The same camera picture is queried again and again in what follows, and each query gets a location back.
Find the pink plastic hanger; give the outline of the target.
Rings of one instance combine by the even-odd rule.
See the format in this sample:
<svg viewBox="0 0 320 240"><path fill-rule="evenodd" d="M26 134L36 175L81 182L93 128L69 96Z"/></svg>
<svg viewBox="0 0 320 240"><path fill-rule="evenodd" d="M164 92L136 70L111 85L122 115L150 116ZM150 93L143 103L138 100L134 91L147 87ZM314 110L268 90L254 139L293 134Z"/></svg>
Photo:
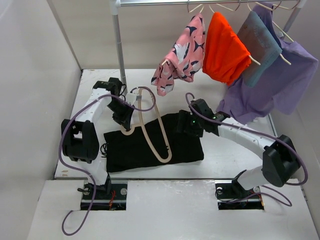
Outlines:
<svg viewBox="0 0 320 240"><path fill-rule="evenodd" d="M142 109L143 91L149 92L152 101L152 105L148 109ZM121 133L125 136L130 136L135 132L135 130L141 130L142 136L144 137L145 142L151 150L151 153L154 155L155 159L161 164L170 163L173 157L173 153L162 117L156 103L156 97L154 93L146 86L136 87L132 89L130 93L139 94L139 97L136 101L138 122L133 124L130 123L130 130L125 130L124 127L121 127ZM154 110L156 119L145 123L143 118L143 111L148 112L150 110Z"/></svg>

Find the black trousers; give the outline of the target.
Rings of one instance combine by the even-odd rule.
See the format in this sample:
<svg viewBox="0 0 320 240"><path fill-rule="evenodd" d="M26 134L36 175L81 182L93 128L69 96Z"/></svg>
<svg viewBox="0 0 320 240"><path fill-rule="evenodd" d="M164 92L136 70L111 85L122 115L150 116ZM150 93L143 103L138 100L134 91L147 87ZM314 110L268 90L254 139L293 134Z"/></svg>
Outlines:
<svg viewBox="0 0 320 240"><path fill-rule="evenodd" d="M201 140L198 137L176 132L179 114L168 113L161 117L172 152L169 164L192 163L205 158ZM157 119L145 124L148 136L161 158L169 154ZM111 131L103 134L105 139L106 170L117 173L137 168L162 166L143 134L137 127L131 135L121 131Z"/></svg>

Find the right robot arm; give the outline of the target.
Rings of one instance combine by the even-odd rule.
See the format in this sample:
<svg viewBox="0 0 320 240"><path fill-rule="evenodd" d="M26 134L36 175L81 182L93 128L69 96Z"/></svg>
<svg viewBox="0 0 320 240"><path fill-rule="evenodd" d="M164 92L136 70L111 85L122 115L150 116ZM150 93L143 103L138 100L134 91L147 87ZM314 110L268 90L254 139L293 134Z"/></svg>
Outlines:
<svg viewBox="0 0 320 240"><path fill-rule="evenodd" d="M190 106L189 111L178 112L178 133L199 138L204 132L212 133L243 146L262 160L261 166L243 170L231 180L231 191L238 198L265 184L283 187L301 167L289 137L272 138L246 128L227 113L214 113L204 99L193 100Z"/></svg>

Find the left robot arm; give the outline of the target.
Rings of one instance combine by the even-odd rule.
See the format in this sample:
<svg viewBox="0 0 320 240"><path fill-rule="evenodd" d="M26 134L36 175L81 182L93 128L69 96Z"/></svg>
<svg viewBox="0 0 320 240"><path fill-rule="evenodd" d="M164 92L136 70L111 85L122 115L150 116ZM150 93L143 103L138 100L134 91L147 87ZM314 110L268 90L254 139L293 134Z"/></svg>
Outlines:
<svg viewBox="0 0 320 240"><path fill-rule="evenodd" d="M112 186L110 175L98 158L100 144L95 123L105 108L109 108L112 119L125 130L130 129L134 110L120 100L123 86L115 77L108 81L97 81L92 87L84 111L77 113L75 119L64 119L61 123L61 133L64 134L61 153L71 161L64 162L63 165L87 174L88 182L95 186L94 192L102 199L111 195Z"/></svg>

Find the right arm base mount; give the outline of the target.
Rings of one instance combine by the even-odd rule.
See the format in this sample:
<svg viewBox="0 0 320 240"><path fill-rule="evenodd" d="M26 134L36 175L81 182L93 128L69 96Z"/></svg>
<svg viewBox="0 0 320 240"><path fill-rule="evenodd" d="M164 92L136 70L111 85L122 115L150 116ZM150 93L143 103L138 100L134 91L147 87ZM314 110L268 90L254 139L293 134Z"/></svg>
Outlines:
<svg viewBox="0 0 320 240"><path fill-rule="evenodd" d="M215 197L218 210L264 210L259 187L244 190L230 179L215 181Z"/></svg>

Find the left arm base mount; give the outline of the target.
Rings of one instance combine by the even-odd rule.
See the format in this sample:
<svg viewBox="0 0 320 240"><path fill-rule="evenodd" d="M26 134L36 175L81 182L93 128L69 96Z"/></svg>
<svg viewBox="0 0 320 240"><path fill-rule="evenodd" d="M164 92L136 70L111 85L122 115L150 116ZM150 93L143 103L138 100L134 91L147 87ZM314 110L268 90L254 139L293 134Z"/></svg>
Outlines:
<svg viewBox="0 0 320 240"><path fill-rule="evenodd" d="M80 209L88 210L93 197L93 185L86 183L78 188L81 193ZM112 180L110 193L97 189L91 207L92 211L125 211L127 207L127 180Z"/></svg>

